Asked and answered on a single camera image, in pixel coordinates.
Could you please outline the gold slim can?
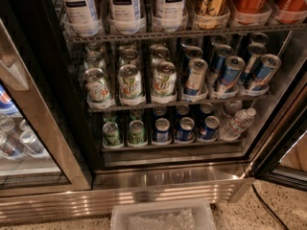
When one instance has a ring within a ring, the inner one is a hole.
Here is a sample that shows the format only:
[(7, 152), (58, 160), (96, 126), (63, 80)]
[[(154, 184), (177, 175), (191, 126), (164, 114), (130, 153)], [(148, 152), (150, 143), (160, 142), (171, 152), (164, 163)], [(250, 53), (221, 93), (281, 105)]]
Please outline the gold slim can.
[(201, 19), (199, 27), (201, 29), (214, 29), (215, 18), (224, 13), (226, 0), (196, 0), (195, 13)]

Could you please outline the bottom left pepsi can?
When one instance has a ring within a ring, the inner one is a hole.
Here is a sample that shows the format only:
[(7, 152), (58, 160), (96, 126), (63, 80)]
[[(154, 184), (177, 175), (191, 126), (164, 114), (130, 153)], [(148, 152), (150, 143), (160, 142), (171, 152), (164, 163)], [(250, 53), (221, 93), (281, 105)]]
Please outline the bottom left pepsi can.
[(167, 119), (159, 118), (155, 121), (153, 141), (156, 144), (163, 144), (170, 141), (170, 122)]

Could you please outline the right red coke can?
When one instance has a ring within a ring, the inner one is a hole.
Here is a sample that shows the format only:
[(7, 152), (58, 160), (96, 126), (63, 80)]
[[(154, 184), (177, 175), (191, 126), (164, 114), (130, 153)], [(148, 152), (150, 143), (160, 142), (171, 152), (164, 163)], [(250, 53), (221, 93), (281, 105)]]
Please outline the right red coke can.
[(305, 0), (274, 0), (279, 9), (277, 20), (283, 24), (298, 22), (307, 12)]

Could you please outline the right white tea bottle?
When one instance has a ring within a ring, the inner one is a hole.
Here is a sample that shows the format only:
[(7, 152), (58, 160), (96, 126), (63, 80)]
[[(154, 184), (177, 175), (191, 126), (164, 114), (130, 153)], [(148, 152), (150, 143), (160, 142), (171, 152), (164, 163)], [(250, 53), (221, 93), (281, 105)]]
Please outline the right white tea bottle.
[(162, 28), (175, 31), (183, 20), (186, 0), (154, 0), (154, 15), (160, 20)]

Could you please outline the green can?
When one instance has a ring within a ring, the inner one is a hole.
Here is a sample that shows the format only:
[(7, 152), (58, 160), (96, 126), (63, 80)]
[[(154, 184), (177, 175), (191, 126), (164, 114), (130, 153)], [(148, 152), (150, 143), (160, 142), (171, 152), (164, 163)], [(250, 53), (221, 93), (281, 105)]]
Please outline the green can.
[(147, 142), (144, 123), (140, 120), (130, 122), (129, 143), (133, 146), (141, 146)]
[(121, 147), (122, 136), (118, 125), (115, 122), (107, 122), (103, 126), (104, 144), (107, 147)]

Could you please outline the front left red bull can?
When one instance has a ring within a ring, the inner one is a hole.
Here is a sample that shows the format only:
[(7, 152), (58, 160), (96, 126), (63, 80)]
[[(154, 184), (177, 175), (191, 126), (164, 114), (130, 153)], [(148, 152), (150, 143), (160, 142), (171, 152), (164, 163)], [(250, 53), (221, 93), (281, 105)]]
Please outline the front left red bull can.
[(207, 68), (206, 61), (201, 58), (194, 58), (189, 61), (183, 84), (185, 95), (198, 96), (201, 93)]

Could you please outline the front right red bull can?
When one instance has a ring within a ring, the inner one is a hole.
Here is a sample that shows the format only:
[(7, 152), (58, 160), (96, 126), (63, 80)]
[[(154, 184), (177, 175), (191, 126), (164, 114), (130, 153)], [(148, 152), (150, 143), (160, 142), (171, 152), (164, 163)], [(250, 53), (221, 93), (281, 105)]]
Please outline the front right red bull can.
[(276, 55), (265, 54), (261, 56), (248, 77), (246, 85), (247, 92), (253, 96), (260, 94), (270, 82), (280, 65), (281, 59)]

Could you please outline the pepsi can behind door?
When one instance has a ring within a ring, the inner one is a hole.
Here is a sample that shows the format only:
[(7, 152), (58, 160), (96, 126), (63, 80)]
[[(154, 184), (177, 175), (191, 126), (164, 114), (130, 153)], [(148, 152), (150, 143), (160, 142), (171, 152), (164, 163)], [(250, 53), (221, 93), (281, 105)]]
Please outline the pepsi can behind door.
[(17, 112), (15, 104), (12, 102), (6, 90), (0, 85), (0, 114), (10, 115)]

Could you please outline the front left 7up can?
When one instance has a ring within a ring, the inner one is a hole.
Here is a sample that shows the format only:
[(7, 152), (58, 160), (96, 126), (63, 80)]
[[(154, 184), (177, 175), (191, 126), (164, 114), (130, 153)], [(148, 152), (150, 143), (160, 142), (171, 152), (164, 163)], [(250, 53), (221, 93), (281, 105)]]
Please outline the front left 7up can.
[(91, 108), (105, 109), (113, 105), (112, 94), (105, 72), (90, 68), (83, 74), (87, 103)]

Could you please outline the front right 7up can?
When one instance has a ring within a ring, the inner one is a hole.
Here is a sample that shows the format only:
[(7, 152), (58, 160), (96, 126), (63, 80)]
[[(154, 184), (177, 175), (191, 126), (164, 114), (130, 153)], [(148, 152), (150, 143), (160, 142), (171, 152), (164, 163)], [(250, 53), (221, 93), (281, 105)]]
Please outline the front right 7up can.
[(172, 62), (160, 62), (153, 70), (152, 100), (165, 104), (177, 97), (177, 69)]

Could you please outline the second row red bull can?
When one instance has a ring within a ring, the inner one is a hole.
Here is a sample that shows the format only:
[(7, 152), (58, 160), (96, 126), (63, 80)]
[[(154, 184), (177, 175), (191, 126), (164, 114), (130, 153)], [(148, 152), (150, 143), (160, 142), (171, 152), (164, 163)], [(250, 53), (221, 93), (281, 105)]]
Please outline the second row red bull can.
[(225, 60), (233, 55), (233, 49), (229, 45), (220, 45), (216, 48), (209, 67), (208, 82), (214, 85), (222, 72)]

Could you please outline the clear plastic bin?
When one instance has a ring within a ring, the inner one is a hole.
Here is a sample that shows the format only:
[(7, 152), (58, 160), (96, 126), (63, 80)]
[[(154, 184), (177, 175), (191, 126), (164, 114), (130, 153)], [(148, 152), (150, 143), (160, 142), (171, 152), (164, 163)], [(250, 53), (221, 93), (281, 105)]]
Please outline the clear plastic bin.
[(205, 199), (115, 206), (111, 230), (216, 230)]

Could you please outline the front middle red bull can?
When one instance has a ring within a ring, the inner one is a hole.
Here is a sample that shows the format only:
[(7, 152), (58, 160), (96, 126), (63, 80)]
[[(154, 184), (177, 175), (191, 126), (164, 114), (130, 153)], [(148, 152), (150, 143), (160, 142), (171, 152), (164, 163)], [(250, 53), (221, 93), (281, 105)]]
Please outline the front middle red bull can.
[(216, 92), (219, 94), (229, 92), (235, 86), (244, 67), (245, 62), (241, 57), (228, 57), (225, 60), (221, 74), (218, 77)]

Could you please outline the second row right red bull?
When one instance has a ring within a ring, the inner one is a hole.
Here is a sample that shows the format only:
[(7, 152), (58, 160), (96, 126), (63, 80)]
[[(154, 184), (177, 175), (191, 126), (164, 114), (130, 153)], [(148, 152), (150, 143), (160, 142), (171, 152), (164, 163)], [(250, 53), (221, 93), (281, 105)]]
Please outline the second row right red bull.
[(241, 84), (246, 84), (250, 79), (253, 67), (258, 63), (261, 56), (267, 52), (264, 45), (259, 43), (250, 43), (247, 50), (243, 54), (243, 60), (245, 62), (245, 67), (239, 77)]

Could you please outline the left fridge glass door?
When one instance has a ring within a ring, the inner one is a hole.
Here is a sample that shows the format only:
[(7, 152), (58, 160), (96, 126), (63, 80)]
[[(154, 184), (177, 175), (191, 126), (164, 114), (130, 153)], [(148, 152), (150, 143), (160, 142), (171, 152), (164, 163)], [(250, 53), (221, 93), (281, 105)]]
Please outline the left fridge glass door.
[(0, 80), (17, 112), (0, 114), (0, 195), (88, 190), (91, 176), (0, 21)]

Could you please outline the front clear water bottle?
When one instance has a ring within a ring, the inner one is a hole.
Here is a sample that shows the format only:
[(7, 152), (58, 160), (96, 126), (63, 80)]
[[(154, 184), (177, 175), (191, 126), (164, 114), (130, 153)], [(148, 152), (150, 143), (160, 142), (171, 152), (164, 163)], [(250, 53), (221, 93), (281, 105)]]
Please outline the front clear water bottle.
[(223, 141), (234, 141), (250, 127), (256, 115), (254, 108), (238, 111), (219, 131), (219, 137)]

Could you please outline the bottom middle pepsi can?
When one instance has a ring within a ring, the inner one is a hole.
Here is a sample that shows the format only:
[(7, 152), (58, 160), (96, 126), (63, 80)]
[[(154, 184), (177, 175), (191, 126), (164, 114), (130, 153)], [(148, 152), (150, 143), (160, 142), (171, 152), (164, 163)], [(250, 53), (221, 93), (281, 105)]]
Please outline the bottom middle pepsi can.
[(179, 121), (176, 138), (180, 142), (191, 141), (194, 135), (195, 122), (190, 117), (184, 117)]

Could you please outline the bottom right pepsi can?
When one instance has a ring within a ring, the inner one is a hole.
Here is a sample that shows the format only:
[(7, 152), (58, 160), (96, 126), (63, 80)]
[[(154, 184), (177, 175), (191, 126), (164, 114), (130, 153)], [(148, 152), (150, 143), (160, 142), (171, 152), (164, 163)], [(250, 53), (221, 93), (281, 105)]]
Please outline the bottom right pepsi can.
[(220, 127), (220, 121), (215, 116), (207, 116), (198, 131), (198, 136), (202, 140), (211, 140)]

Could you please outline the open right fridge door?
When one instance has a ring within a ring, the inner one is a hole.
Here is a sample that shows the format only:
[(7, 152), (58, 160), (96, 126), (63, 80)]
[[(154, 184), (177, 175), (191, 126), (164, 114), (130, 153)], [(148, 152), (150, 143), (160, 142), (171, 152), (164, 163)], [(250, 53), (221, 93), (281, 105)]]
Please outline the open right fridge door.
[(281, 116), (253, 164), (256, 179), (307, 191), (307, 92)]

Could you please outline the bottom left green can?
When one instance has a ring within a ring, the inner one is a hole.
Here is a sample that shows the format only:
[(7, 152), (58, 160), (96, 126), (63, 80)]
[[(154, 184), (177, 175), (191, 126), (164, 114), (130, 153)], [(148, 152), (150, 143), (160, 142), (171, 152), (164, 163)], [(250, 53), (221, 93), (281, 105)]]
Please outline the bottom left green can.
[(121, 147), (122, 136), (118, 125), (115, 122), (107, 122), (103, 126), (104, 144), (107, 147)]

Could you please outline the front middle 7up can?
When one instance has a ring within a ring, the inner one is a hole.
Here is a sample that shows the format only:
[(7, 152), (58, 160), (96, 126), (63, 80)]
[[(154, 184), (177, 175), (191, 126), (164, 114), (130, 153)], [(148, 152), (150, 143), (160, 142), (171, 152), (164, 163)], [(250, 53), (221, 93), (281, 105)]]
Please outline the front middle 7up can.
[(138, 105), (145, 102), (142, 75), (132, 64), (123, 65), (118, 73), (121, 105)]

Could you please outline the middle white tea bottle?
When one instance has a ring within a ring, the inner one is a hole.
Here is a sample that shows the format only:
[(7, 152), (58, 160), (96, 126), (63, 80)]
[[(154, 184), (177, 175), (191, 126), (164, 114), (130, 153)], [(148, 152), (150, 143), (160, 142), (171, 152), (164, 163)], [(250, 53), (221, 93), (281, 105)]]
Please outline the middle white tea bottle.
[(134, 34), (141, 20), (140, 0), (109, 0), (110, 17), (114, 27), (124, 34)]

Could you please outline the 7up can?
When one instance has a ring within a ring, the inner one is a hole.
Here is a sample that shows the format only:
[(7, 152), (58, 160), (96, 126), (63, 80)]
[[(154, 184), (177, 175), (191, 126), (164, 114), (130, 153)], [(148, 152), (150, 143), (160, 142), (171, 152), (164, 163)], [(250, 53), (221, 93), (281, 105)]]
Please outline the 7up can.
[(160, 62), (153, 70), (152, 100), (165, 104), (177, 97), (177, 69), (172, 62)]
[(90, 68), (83, 74), (87, 103), (91, 108), (105, 109), (113, 105), (112, 94), (105, 72)]
[(145, 102), (142, 75), (132, 64), (123, 65), (118, 73), (121, 105), (138, 105)]

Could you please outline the left white tea bottle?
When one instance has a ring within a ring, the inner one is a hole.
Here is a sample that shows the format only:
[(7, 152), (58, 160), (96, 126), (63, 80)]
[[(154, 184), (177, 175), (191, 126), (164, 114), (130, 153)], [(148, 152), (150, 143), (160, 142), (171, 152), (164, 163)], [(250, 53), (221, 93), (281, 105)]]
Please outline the left white tea bottle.
[(74, 32), (92, 36), (99, 32), (99, 17), (94, 0), (63, 0), (66, 14)]

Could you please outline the white tea bottle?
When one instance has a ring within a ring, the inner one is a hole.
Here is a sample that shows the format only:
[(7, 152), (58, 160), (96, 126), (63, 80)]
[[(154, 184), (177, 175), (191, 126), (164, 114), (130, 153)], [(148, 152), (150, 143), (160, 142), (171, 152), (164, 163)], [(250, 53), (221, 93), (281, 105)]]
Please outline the white tea bottle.
[(66, 14), (74, 32), (92, 36), (99, 32), (99, 17), (94, 0), (63, 0)]
[(110, 17), (114, 27), (124, 34), (134, 34), (141, 20), (140, 0), (109, 0)]
[(154, 15), (160, 20), (162, 28), (175, 31), (183, 20), (186, 0), (154, 0)]

